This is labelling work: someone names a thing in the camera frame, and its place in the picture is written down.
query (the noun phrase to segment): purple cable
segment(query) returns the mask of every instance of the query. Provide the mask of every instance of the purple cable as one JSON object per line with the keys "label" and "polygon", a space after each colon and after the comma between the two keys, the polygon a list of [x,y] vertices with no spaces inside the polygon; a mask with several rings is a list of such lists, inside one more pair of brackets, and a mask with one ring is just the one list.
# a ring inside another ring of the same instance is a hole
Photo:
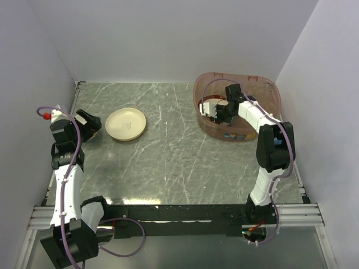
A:
{"label": "purple cable", "polygon": [[[206,87],[204,88],[203,90],[203,95],[202,95],[202,113],[204,113],[204,106],[203,106],[203,103],[204,103],[204,95],[205,95],[205,92],[208,88],[209,85],[211,85],[213,82],[215,81],[220,81],[220,80],[224,80],[224,81],[230,81],[230,82],[233,82],[233,83],[236,83],[236,84],[240,84],[238,81],[235,81],[235,80],[230,80],[230,79],[227,79],[227,78],[216,78],[215,80],[212,80],[210,81]],[[283,136],[284,136],[284,139],[287,143],[287,147],[288,147],[288,151],[289,151],[289,159],[290,159],[290,164],[289,164],[289,167],[287,169],[287,172],[284,172],[282,175],[277,175],[276,177],[274,177],[271,181],[271,184],[269,185],[269,197],[270,197],[270,201],[274,207],[274,212],[275,212],[275,215],[277,216],[277,223],[275,225],[275,228],[274,228],[274,231],[272,232],[272,234],[267,237],[265,240],[263,240],[262,242],[258,242],[258,244],[264,244],[265,242],[267,242],[268,240],[270,240],[274,235],[275,233],[278,231],[278,228],[279,228],[279,212],[278,212],[278,208],[274,202],[274,199],[273,199],[273,187],[274,187],[274,183],[279,179],[279,178],[288,178],[292,172],[293,172],[293,166],[294,166],[294,155],[293,155],[293,150],[292,150],[292,145],[289,141],[289,137],[286,133],[286,130],[283,128],[283,126],[276,120],[274,120],[273,118],[271,118],[270,116],[267,115],[266,111],[259,105],[259,104],[255,104],[251,99],[249,99],[248,95],[244,92],[244,88],[242,87],[242,90],[243,90],[243,95],[244,97],[247,99],[247,101],[249,101],[252,105],[254,105],[255,107],[258,108],[259,111],[262,112],[262,114],[265,116],[266,119],[268,119],[269,121],[275,123],[276,125],[278,125],[279,129],[281,130]]]}
{"label": "purple cable", "polygon": [[142,248],[142,246],[144,245],[145,243],[145,239],[146,239],[146,234],[145,234],[145,229],[142,227],[142,225],[136,221],[136,220],[133,220],[133,219],[129,219],[129,218],[126,218],[126,217],[118,217],[116,219],[109,219],[109,220],[103,220],[101,221],[100,223],[104,223],[104,222],[108,222],[108,221],[117,221],[117,220],[128,220],[128,221],[132,221],[134,222],[135,224],[137,224],[141,230],[142,230],[142,241],[141,241],[141,244],[140,246],[132,253],[130,254],[125,254],[125,255],[121,255],[121,254],[117,254],[117,253],[114,253],[112,251],[109,251],[108,249],[104,248],[104,247],[100,247],[100,249],[102,249],[103,251],[106,251],[107,253],[111,254],[111,255],[114,255],[116,257],[120,257],[120,258],[126,258],[126,257],[131,257],[133,255],[135,255],[138,251],[140,251],[140,249]]}
{"label": "purple cable", "polygon": [[[75,126],[76,129],[76,133],[77,133],[77,145],[76,145],[76,150],[75,153],[73,154],[72,160],[70,162],[70,164],[68,165],[68,169],[65,173],[64,179],[67,179],[68,175],[71,172],[71,168],[76,160],[76,156],[79,153],[80,147],[81,147],[81,133],[80,133],[80,129],[76,123],[76,121],[74,120],[74,118],[68,114],[65,110],[61,109],[61,108],[57,108],[55,106],[40,106],[36,112],[39,116],[43,117],[43,115],[40,113],[40,110],[42,109],[52,109],[52,110],[58,110],[60,112],[62,112],[63,114],[65,114],[68,119],[72,122],[73,126]],[[61,196],[60,196],[60,211],[61,213],[65,211],[65,185],[66,182],[62,182],[61,183]],[[66,239],[66,233],[65,233],[65,216],[61,215],[61,237],[62,237],[62,241],[63,241],[63,247],[65,249],[66,255],[68,257],[68,259],[70,260],[71,264],[74,266],[74,268],[76,269],[84,269],[85,268],[85,261],[82,262],[82,268],[80,268],[80,266],[77,265],[75,259],[73,258],[70,249],[68,248],[68,243],[67,243],[67,239]]]}

